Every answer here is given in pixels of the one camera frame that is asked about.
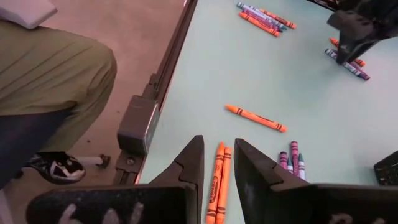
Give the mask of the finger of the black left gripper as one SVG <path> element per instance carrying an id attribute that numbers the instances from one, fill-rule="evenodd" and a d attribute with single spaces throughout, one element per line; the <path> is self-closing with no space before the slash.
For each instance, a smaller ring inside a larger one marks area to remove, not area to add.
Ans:
<path id="1" fill-rule="evenodd" d="M 354 60 L 354 40 L 340 32 L 336 62 L 343 64 Z"/>
<path id="2" fill-rule="evenodd" d="M 371 47 L 376 45 L 379 42 L 378 38 L 354 38 L 350 37 L 350 46 L 351 46 L 351 53 L 350 57 L 351 58 L 358 58 L 365 52 L 367 52 Z"/>

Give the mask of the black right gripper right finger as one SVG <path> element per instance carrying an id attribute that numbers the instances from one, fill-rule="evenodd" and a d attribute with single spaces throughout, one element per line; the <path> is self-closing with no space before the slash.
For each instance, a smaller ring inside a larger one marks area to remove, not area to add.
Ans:
<path id="1" fill-rule="evenodd" d="M 234 176 L 245 224 L 310 224 L 309 183 L 243 139 L 234 143 Z"/>

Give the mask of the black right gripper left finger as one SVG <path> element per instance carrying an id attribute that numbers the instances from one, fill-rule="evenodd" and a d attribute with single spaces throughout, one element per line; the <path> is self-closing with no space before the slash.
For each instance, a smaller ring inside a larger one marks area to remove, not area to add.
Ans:
<path id="1" fill-rule="evenodd" d="M 149 184 L 157 189 L 149 224 L 201 224 L 204 140 L 194 136 L 170 165 Z"/>

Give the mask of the blue violet crayon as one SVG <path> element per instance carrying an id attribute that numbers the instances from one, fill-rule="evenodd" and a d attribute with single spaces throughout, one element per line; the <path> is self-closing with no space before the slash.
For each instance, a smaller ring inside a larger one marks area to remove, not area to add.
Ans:
<path id="1" fill-rule="evenodd" d="M 325 53 L 331 57 L 332 59 L 334 59 L 335 61 L 337 61 L 337 53 L 335 50 L 333 49 L 325 49 Z M 365 73 L 364 71 L 362 71 L 359 67 L 357 67 L 354 64 L 348 63 L 348 62 L 344 62 L 341 64 L 341 66 L 345 67 L 345 69 L 349 70 L 353 75 L 356 75 L 357 77 L 367 81 L 370 79 L 370 76 Z"/>

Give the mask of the black slotted plastic basket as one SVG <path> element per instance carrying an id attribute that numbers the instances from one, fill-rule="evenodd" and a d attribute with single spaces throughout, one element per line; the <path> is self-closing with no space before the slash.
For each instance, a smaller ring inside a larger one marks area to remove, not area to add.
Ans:
<path id="1" fill-rule="evenodd" d="M 374 172 L 379 185 L 398 186 L 398 151 L 374 164 Z"/>

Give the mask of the green table mat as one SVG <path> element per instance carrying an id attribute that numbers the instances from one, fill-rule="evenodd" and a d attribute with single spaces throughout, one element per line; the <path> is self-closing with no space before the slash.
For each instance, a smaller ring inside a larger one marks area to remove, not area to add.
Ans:
<path id="1" fill-rule="evenodd" d="M 236 4 L 296 24 L 275 37 Z M 398 38 L 363 56 L 364 81 L 325 49 L 331 12 L 307 0 L 198 0 L 141 173 L 150 182 L 196 135 L 205 143 L 208 195 L 220 142 L 246 140 L 273 159 L 298 142 L 311 183 L 374 185 L 373 166 L 398 150 Z M 282 133 L 225 108 L 287 127 Z"/>

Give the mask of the white stool leg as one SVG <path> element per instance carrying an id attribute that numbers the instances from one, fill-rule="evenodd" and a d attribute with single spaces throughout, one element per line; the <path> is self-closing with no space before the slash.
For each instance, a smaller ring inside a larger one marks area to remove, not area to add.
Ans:
<path id="1" fill-rule="evenodd" d="M 111 156 L 100 154 L 98 156 L 93 156 L 93 157 L 88 157 L 88 156 L 77 157 L 76 159 L 83 165 L 97 166 L 100 169 L 105 169 L 107 168 L 107 166 L 111 161 Z"/>

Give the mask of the person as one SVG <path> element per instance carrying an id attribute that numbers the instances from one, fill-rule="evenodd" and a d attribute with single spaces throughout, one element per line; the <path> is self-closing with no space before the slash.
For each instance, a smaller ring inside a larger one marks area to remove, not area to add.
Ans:
<path id="1" fill-rule="evenodd" d="M 98 40 L 0 20 L 0 187 L 20 166 L 54 184 L 85 168 L 68 150 L 103 112 L 117 74 Z"/>

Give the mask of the white flat object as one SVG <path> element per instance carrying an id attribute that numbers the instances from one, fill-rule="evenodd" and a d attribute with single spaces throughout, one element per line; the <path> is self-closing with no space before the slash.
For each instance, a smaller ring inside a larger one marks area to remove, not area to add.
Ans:
<path id="1" fill-rule="evenodd" d="M 0 0 L 0 19 L 34 29 L 57 13 L 49 0 Z"/>

